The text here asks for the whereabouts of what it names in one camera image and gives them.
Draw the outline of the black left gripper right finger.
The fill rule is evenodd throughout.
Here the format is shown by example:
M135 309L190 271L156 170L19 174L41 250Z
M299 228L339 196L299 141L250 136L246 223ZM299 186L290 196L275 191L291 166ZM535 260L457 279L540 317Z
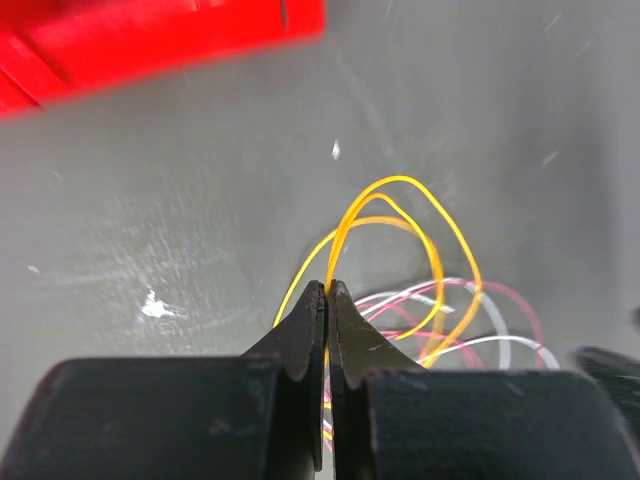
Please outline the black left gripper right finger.
M338 479L635 479L611 399L570 371L419 367L357 311L327 299Z

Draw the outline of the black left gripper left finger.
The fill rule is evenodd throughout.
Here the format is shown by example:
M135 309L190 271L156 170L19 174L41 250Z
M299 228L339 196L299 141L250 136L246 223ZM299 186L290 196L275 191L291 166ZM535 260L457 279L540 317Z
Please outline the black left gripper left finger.
M76 358L27 403L5 479L311 479L322 467L322 284L238 356Z

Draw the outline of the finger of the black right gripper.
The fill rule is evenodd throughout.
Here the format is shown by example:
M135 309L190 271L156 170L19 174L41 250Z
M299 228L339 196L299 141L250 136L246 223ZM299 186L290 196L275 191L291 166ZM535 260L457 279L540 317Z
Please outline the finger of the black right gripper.
M605 391L623 415L639 414L639 360L587 346L574 356L577 367Z

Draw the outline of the red compartment bin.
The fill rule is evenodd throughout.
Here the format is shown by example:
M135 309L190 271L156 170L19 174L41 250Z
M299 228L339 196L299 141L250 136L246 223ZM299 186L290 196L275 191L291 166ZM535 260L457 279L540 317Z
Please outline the red compartment bin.
M322 1L4 1L1 113L325 29Z

